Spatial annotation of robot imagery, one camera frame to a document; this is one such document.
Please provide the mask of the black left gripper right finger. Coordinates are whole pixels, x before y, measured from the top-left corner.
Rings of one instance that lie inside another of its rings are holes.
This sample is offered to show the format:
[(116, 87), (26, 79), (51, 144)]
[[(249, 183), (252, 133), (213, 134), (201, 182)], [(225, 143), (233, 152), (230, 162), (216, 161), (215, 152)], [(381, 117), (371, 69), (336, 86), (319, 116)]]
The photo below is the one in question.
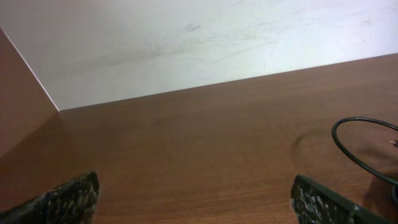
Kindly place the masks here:
[(390, 224), (313, 179), (297, 175), (290, 203), (300, 224)]

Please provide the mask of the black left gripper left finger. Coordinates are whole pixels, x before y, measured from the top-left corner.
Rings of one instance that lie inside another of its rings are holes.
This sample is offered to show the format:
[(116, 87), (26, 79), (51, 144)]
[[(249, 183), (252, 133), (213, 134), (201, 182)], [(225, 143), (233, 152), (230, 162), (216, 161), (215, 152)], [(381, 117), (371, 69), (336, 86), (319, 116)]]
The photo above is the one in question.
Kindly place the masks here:
[(100, 195), (95, 172), (86, 172), (16, 207), (1, 212), (3, 224), (90, 224)]

